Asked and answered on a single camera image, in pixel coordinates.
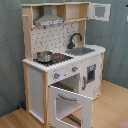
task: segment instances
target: faucet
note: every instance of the faucet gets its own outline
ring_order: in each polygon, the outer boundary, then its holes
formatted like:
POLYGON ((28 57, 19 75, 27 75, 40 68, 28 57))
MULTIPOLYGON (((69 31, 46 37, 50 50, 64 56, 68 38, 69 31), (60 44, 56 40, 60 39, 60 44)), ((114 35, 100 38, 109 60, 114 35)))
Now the faucet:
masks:
POLYGON ((70 38, 70 43, 69 43, 68 46, 67 46, 68 49, 72 49, 73 47, 75 47, 75 44, 73 44, 73 42, 72 42, 72 39, 73 39, 73 37, 74 37, 75 35, 80 36, 80 41, 83 40, 83 39, 82 39, 82 35, 81 35, 80 33, 74 33, 74 34, 71 36, 71 38, 70 38))

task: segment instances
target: open oven door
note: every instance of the open oven door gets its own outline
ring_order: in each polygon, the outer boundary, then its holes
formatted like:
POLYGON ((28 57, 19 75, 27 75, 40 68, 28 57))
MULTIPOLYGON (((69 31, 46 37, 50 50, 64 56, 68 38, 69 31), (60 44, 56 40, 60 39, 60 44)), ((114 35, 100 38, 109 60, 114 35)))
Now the open oven door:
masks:
POLYGON ((81 128, 91 128, 93 99, 74 92, 49 87, 50 124, 55 128, 77 128, 61 119, 82 108, 81 128))
POLYGON ((88 18, 109 21, 111 4, 89 3, 88 18))

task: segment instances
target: countertop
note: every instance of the countertop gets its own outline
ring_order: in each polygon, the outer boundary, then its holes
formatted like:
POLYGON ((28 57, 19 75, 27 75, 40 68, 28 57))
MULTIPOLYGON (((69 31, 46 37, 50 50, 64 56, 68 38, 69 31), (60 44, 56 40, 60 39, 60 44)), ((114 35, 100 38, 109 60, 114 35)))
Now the countertop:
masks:
POLYGON ((85 54, 85 55, 82 55, 82 56, 74 56, 74 55, 65 53, 65 51, 59 51, 59 53, 64 54, 64 55, 68 55, 70 57, 73 57, 73 59, 67 60, 65 62, 61 62, 61 63, 58 63, 58 64, 54 64, 54 65, 49 66, 49 67, 45 67, 45 66, 43 66, 41 64, 38 64, 37 62, 31 62, 31 61, 29 61, 27 59, 24 59, 23 62, 24 63, 27 63, 27 64, 35 67, 35 68, 38 68, 39 70, 42 70, 44 72, 48 72, 48 71, 50 71, 52 69, 56 69, 58 67, 65 66, 67 64, 71 64, 71 63, 75 63, 75 62, 78 62, 78 61, 82 61, 84 59, 88 59, 90 57, 93 57, 93 56, 96 56, 96 55, 99 55, 99 54, 105 52, 105 48, 103 48, 101 46, 97 46, 97 45, 86 45, 85 47, 86 48, 94 49, 95 51, 94 52, 91 52, 91 53, 88 53, 88 54, 85 54))

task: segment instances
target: cooking pot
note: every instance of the cooking pot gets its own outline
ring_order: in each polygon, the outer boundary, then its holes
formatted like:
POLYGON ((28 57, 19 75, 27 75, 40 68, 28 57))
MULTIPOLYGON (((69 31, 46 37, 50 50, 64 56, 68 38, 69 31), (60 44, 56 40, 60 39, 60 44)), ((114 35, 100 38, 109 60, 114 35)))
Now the cooking pot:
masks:
POLYGON ((37 52, 37 59, 40 62, 49 62, 52 61, 53 53, 50 51, 37 52))

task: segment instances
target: sink basin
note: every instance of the sink basin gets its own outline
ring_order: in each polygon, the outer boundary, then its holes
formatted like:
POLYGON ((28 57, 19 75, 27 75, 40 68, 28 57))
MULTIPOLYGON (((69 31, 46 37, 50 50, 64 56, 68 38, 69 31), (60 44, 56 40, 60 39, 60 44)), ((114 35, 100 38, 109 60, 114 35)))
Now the sink basin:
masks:
POLYGON ((94 49, 78 47, 78 48, 68 49, 65 51, 65 53, 72 54, 75 56, 81 56, 81 55, 85 55, 85 54, 88 54, 88 53, 94 52, 94 51, 95 51, 94 49))

